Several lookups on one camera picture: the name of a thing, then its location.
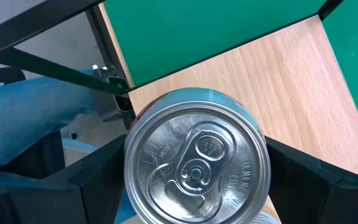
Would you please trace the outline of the silver can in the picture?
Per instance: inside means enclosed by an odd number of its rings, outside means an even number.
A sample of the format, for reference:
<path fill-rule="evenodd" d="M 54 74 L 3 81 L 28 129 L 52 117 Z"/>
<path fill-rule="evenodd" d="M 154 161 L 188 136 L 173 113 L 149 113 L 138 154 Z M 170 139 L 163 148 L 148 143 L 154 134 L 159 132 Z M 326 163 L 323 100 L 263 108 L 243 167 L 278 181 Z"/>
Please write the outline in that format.
<path fill-rule="evenodd" d="M 182 88 L 147 105 L 129 131 L 124 181 L 146 224 L 251 224 L 268 197 L 265 137 L 216 90 Z"/>

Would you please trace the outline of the green table mat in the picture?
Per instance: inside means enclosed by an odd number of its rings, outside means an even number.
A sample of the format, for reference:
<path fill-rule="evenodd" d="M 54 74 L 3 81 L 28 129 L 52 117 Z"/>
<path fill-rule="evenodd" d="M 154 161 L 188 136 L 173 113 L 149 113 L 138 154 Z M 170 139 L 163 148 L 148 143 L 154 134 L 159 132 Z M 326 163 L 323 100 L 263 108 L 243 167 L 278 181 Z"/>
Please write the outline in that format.
<path fill-rule="evenodd" d="M 135 85 L 310 16 L 326 0 L 105 0 Z M 358 0 L 323 22 L 358 109 Z"/>

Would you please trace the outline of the blue jeans leg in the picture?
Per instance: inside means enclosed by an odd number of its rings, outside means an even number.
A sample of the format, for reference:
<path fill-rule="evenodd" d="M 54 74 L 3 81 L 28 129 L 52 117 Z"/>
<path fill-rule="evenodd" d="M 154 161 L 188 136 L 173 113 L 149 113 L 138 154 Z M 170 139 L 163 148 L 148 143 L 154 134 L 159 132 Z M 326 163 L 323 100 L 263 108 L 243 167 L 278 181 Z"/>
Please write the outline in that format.
<path fill-rule="evenodd" d="M 42 77 L 0 86 L 0 167 L 79 114 L 95 114 L 88 88 Z"/>

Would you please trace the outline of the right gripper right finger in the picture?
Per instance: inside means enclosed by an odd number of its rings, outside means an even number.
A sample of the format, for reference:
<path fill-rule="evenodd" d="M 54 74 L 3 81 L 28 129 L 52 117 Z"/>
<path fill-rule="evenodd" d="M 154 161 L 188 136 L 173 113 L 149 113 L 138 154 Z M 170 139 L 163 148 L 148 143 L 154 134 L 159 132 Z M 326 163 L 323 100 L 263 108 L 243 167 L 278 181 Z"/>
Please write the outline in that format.
<path fill-rule="evenodd" d="M 358 174 L 267 138 L 269 196 L 283 224 L 358 224 Z"/>

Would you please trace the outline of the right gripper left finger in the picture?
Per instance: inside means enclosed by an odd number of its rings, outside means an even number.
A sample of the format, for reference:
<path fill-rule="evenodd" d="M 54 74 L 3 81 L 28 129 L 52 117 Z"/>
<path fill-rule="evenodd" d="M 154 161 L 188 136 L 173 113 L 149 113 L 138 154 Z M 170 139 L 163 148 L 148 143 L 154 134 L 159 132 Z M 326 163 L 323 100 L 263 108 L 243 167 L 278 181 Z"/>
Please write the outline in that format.
<path fill-rule="evenodd" d="M 124 190 L 121 135 L 25 187 L 0 187 L 0 224 L 113 224 Z"/>

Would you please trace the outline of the black metal rig frame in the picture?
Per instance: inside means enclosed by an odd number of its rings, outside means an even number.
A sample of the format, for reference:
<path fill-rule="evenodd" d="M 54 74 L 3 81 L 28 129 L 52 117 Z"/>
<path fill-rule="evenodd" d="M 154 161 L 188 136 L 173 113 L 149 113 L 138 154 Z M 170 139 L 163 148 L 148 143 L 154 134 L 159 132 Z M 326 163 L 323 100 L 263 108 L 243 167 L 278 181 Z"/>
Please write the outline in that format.
<path fill-rule="evenodd" d="M 123 120 L 129 129 L 135 112 L 129 99 L 130 84 L 118 48 L 112 43 L 101 4 L 105 0 L 43 0 L 0 23 L 0 64 L 89 88 L 93 95 L 105 92 L 108 101 L 97 100 L 104 121 Z M 15 46 L 85 12 L 106 68 L 85 75 L 71 67 L 16 49 Z"/>

